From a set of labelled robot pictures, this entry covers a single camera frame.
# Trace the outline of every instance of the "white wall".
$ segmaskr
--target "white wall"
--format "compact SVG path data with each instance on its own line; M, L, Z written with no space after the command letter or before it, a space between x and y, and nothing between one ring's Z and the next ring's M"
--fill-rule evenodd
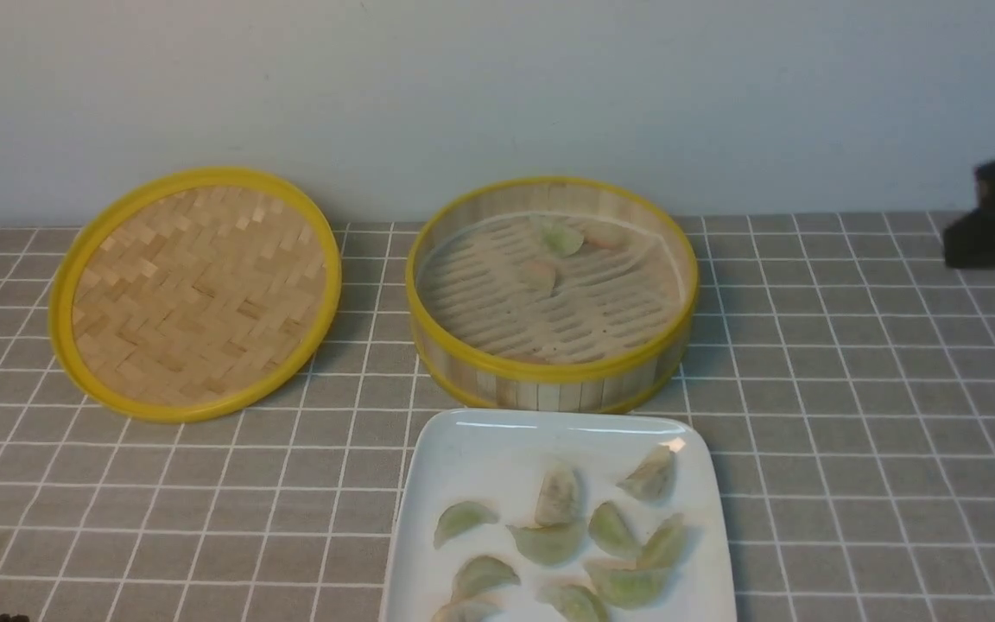
M541 173L681 213L967 207L995 0L0 0L0 223L271 170L422 219Z

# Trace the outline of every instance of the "green dumpling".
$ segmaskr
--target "green dumpling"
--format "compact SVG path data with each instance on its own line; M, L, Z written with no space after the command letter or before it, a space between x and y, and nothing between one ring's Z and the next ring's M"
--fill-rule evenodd
M666 499L675 488L675 453L666 445L656 445L617 486L645 504Z
M435 524L432 546L442 547L443 543L455 536L462 536L481 524L497 523L497 520L498 513L486 505L477 501L460 501L441 513L440 519Z
M621 559L636 559L640 546L612 501L597 505L589 517L589 536L601 550Z
M432 622L483 622L491 615L501 613L501 607L478 599L459 600L440 607Z
M510 524L508 528L521 555L540 566L560 566L569 562L586 535L586 524L580 520L552 527L514 527Z
M459 568L453 580L451 600L477 597L482 592L501 586L520 586L517 576L508 563L490 555L479 555Z
M682 522L682 515L676 513L663 520L655 534L648 538L636 560L636 567L672 568L685 548L686 525Z
M601 599L619 609L640 609L651 605L666 590L670 568L611 568L586 563L586 574Z
M567 622L609 622L609 611L601 599L582 586L541 587L536 599L555 607Z

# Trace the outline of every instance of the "yellow plastic rim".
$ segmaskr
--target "yellow plastic rim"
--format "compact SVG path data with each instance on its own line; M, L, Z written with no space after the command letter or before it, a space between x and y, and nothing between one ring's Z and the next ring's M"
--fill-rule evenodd
M212 402L195 404L186 407L173 407L158 404L147 404L129 399L124 395L108 389L98 381L90 369L87 369L79 349L75 344L72 328L72 307L75 300L75 289L79 277L83 275L87 261L91 259L95 249L111 232L114 232L129 217L135 215L145 206L161 200L170 194L181 193L183 190L200 186L240 186L257 190L260 193L272 194L287 202L289 207L297 210L313 228L317 241L325 251L325 292L321 300L320 311L316 315L311 329L301 339L299 345L279 369L265 378L259 379L245 389ZM60 361L68 378L72 379L81 390L95 401L130 417L142 418L152 422L197 422L209 418L236 412L266 397L275 389L292 378L312 357L321 340L328 334L329 324L332 324L339 304L340 289L342 289L342 269L340 268L339 248L320 209L291 182L279 177L257 172L246 168L196 168L176 173L161 180L152 181L126 194L121 200L115 201L100 215L87 225L75 238L72 247L64 256L63 263L56 271L52 282L52 294L48 301L48 336L52 341L52 350Z
M686 245L686 248L688 249L687 261L688 264L690 264L688 267L690 268L690 273L694 275L694 279L687 283L686 294L688 295L688 304L686 306L686 310L684 310L682 314L679 314L678 318L676 318L670 326L666 327L666 329L656 335L655 338L651 339L646 344L643 344L643 346L618 355L618 357L601 359L600 361L593 361L591 363L546 365L540 363L512 361L512 359L502 359L501 357L495 357L493 354L475 349L475 347L470 347L467 343L455 338L454 335L443 329L437 321L432 319L432 315L429 314L425 306L421 303L420 295L418 295L417 292L417 253L418 249L421 247L421 243L425 241L425 237L429 235L435 223L438 223L439 220L442 220L443 217L449 215L450 212L453 212L453 210L457 209L462 204L465 204L465 202L474 200L475 197L478 197L481 194L490 193L493 192L493 190L508 188L510 186L546 184L546 182L592 186L607 190L607 192L611 192L613 194L619 194L619 196L625 197L627 200L631 200L640 206L643 206L643 208L647 209L648 212L654 213L655 216L662 221L663 227L666 227L669 232L678 236L682 243ZM412 248L409 249L409 258L406 260L406 296L409 301L409 311L412 316L414 316L415 321L420 324L423 332L425 332L427 336L430 336L432 340L437 342L438 346L441 346L442 349L447 350L447 353L459 359L459 361L470 364L474 366L475 369L488 371L490 374L497 375L498 377L515 379L515 381L550 384L578 383L593 381L594 379L616 377L618 374L623 374L625 371L635 369L635 367L650 361L652 358L658 357L659 353L666 349L671 342L675 341L676 336L679 335L680 331L684 330L686 323L690 320L691 316L694 315L696 301L698 301L699 288L698 278L696 278L696 275L698 275L698 260L696 260L694 247L690 244L690 240L686 237L686 233L682 231L682 228L678 226L678 223L675 223L674 218L668 216L661 209L656 207L655 204L652 204L651 201L645 200L644 197L640 197L639 194L633 194L623 188L619 188L611 184L605 184L603 181L583 180L583 178L578 177L525 177L521 178L521 180L500 181L497 184L472 190L472 192L463 194L463 196L457 198L457 200L451 201L450 204L443 207L437 215L432 217L425 224L425 227L422 227L417 235L417 239L414 241L414 245L412 245Z

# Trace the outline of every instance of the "bamboo steamer basket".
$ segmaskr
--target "bamboo steamer basket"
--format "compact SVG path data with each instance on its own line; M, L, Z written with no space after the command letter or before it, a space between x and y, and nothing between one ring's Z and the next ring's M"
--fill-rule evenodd
M620 232L549 255L541 223ZM553 290L526 267L552 265ZM487 186L421 229L406 264L412 336L439 386L466 405L624 413L666 384L686 351L699 286L666 213L599 181Z
M293 377L328 331L340 259L320 209L256 170L187 170L114 202L53 281L67 376L154 422L242 409Z

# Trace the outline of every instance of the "white rectangular plate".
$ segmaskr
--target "white rectangular plate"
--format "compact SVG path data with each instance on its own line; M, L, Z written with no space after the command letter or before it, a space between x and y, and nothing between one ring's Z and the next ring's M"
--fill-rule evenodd
M624 495L616 483L658 444L676 449L675 491L661 507ZM455 572L476 555L494 555L521 576L520 587L492 597L503 613L487 622L563 622L536 590L550 582L589 586L581 563L607 559L588 541L565 566L542 569L517 553L506 524L532 524L542 476L568 461L585 486L586 512L616 501L640 541L671 513L686 516L688 541L676 582L655 606L612 609L612 622L735 620L732 566L724 513L708 448L688 426L659 418L458 409L432 418L417 442L390 551L380 622L430 622L451 597ZM498 524L467 531L432 547L435 524L448 505L478 500L501 515Z

